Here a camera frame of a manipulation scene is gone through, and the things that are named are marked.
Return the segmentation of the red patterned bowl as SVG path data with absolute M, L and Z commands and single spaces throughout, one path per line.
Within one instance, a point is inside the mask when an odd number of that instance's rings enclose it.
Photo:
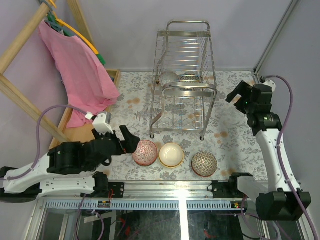
M 157 146 L 150 140 L 141 140 L 132 158 L 139 166 L 147 167 L 152 165 L 158 158 Z

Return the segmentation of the blue patterned bowl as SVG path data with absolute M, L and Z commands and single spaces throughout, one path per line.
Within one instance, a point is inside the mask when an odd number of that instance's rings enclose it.
M 182 83 L 196 83 L 200 82 L 201 78 L 197 74 L 194 74 L 192 72 L 186 72 L 180 77 L 179 80 Z

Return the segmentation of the brown patterned bowl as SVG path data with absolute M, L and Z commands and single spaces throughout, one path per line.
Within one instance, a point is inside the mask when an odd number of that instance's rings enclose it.
M 218 169 L 218 161 L 210 152 L 197 152 L 191 160 L 191 168 L 200 177 L 210 177 Z

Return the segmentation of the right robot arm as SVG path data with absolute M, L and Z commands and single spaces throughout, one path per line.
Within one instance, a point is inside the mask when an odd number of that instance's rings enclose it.
M 284 140 L 279 116 L 272 112 L 272 96 L 276 86 L 271 80 L 249 85 L 241 81 L 227 95 L 226 101 L 240 96 L 235 108 L 246 115 L 256 138 L 266 167 L 268 186 L 259 183 L 250 173 L 233 173 L 228 192 L 233 197 L 246 195 L 255 203 L 258 217 L 263 221 L 298 221 L 303 209 L 311 204 L 311 195 L 304 192 L 296 180 Z

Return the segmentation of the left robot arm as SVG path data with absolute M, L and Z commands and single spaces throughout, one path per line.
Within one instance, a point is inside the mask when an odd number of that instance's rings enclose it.
M 2 167 L 0 200 L 17 204 L 53 195 L 107 198 L 108 177 L 98 168 L 108 167 L 113 156 L 133 154 L 140 142 L 125 125 L 119 129 L 123 140 L 114 132 L 101 135 L 94 130 L 94 140 L 64 142 L 41 157 L 35 166 Z

